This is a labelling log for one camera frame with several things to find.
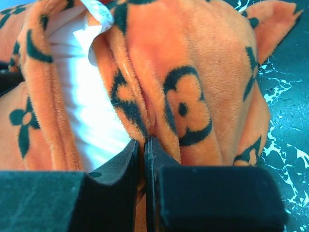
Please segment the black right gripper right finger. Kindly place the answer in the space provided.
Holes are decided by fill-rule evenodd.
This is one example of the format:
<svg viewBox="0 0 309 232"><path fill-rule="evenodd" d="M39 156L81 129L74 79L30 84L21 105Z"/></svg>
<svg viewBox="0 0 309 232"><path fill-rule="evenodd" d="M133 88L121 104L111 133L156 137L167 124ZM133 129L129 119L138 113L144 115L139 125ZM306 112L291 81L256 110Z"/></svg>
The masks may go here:
<svg viewBox="0 0 309 232"><path fill-rule="evenodd" d="M151 136L144 153L146 221L149 232L183 231L183 167Z"/></svg>

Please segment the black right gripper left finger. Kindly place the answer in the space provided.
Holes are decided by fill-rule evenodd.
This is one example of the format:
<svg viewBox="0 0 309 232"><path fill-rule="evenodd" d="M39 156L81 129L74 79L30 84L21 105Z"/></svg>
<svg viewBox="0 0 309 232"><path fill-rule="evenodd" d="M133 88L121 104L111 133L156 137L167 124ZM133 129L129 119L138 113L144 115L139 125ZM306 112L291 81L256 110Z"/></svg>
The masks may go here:
<svg viewBox="0 0 309 232"><path fill-rule="evenodd" d="M123 151L89 175L91 232L132 232L135 224L139 143L131 140Z"/></svg>

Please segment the orange patterned plush pillowcase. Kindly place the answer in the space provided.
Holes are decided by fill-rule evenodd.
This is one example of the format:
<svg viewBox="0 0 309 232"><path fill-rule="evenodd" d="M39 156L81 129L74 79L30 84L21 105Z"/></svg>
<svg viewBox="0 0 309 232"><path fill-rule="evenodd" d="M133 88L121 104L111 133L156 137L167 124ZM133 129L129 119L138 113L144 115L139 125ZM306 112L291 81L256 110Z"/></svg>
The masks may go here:
<svg viewBox="0 0 309 232"><path fill-rule="evenodd" d="M130 138L149 136L180 164L254 166L270 114L259 66L295 25L295 3L239 12L223 0L105 0L113 24L91 43L98 81ZM80 19L80 0L38 0L0 13L0 57L21 74L0 98L3 171L84 171L50 36Z"/></svg>

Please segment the white pillow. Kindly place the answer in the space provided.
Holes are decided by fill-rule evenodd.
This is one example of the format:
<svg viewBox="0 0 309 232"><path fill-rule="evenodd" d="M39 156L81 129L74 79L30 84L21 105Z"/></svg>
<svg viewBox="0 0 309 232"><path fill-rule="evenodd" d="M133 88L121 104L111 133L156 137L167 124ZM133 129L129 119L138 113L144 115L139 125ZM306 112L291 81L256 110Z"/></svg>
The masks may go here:
<svg viewBox="0 0 309 232"><path fill-rule="evenodd" d="M110 102L92 47L112 24L104 4L84 0L81 6L57 14L46 31L75 143L88 173L120 153L130 140Z"/></svg>

